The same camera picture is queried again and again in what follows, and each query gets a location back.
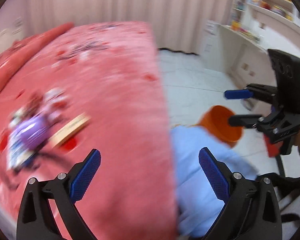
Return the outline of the orange plastic trash bin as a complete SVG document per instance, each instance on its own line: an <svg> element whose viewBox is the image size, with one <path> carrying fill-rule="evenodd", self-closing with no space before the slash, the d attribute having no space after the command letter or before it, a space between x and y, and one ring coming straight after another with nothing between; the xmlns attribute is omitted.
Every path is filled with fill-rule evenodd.
<svg viewBox="0 0 300 240"><path fill-rule="evenodd" d="M202 115L196 125L205 128L219 141L234 148L242 138L243 127L229 125L228 119L233 115L232 110L221 105L215 105Z"/></svg>

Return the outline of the red paper packet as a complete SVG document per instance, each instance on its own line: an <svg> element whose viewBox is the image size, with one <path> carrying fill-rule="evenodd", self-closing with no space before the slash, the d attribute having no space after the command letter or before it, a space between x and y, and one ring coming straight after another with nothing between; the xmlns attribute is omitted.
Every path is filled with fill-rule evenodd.
<svg viewBox="0 0 300 240"><path fill-rule="evenodd" d="M280 154L280 147L282 146L283 142L277 142L275 144L272 144L270 142L270 139L266 135L263 135L263 138L266 144L268 157L274 158L278 156Z"/></svg>

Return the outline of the light blue trousers leg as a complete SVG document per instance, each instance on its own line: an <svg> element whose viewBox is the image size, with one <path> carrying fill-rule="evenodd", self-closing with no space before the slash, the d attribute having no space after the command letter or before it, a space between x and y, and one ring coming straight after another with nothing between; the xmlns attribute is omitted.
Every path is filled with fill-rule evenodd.
<svg viewBox="0 0 300 240"><path fill-rule="evenodd" d="M203 237L219 215L223 202L217 199L199 164L200 150L207 147L218 161L247 179L254 180L257 171L230 146L201 127L177 126L171 129L170 136L179 207L178 231L183 236Z"/></svg>

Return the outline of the white blue printed box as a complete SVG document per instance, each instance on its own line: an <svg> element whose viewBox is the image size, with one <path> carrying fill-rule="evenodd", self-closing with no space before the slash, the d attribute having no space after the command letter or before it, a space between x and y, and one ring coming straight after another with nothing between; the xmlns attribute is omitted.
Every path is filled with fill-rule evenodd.
<svg viewBox="0 0 300 240"><path fill-rule="evenodd" d="M21 141L17 131L11 132L7 144L7 169L20 171L28 166L35 152L29 150Z"/></svg>

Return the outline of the white desk with shelves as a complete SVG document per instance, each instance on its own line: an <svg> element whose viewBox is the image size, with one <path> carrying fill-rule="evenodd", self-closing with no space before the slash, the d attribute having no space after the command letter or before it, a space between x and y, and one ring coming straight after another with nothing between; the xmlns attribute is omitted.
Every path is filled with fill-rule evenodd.
<svg viewBox="0 0 300 240"><path fill-rule="evenodd" d="M239 88L275 84L269 49L300 58L300 13L291 0L230 0L226 19L212 15L205 32L204 67L228 74Z"/></svg>

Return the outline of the pink pleated curtain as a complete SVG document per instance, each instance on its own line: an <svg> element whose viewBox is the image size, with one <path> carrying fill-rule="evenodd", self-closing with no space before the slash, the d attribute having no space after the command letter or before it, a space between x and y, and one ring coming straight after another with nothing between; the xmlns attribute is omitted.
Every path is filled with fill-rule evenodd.
<svg viewBox="0 0 300 240"><path fill-rule="evenodd" d="M29 28L41 33L65 22L143 21L159 48L199 54L208 21L225 24L233 0L26 0Z"/></svg>

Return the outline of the tan wooden flat box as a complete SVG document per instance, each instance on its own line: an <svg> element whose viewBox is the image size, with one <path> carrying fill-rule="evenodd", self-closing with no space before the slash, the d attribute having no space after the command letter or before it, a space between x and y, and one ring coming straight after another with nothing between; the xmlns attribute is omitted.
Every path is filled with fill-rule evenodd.
<svg viewBox="0 0 300 240"><path fill-rule="evenodd" d="M49 144L52 148L59 147L68 141L71 137L80 132L85 126L89 124L91 117L85 113L76 116L56 133L54 133L50 139Z"/></svg>

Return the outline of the pink heart-print bed blanket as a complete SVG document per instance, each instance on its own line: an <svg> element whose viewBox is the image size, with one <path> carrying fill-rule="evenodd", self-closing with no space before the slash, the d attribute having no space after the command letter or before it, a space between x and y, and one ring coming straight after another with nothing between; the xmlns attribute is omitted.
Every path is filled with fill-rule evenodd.
<svg viewBox="0 0 300 240"><path fill-rule="evenodd" d="M177 204L157 46L145 22L73 27L25 63L0 93L0 227L14 237L30 178L50 180L92 149L101 166L76 207L98 239L175 239ZM67 105L45 105L52 88ZM7 169L9 124L21 112L51 112L51 134L85 113L89 124L62 146L49 143L33 166Z"/></svg>

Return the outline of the folded red quilt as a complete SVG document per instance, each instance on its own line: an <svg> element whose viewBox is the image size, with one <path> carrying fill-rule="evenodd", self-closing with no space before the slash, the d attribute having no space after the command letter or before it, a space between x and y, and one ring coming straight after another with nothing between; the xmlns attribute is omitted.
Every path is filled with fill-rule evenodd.
<svg viewBox="0 0 300 240"><path fill-rule="evenodd" d="M33 35L15 42L10 48L0 54L0 93L11 77L34 55L51 41L74 27L68 22L52 28L42 34Z"/></svg>

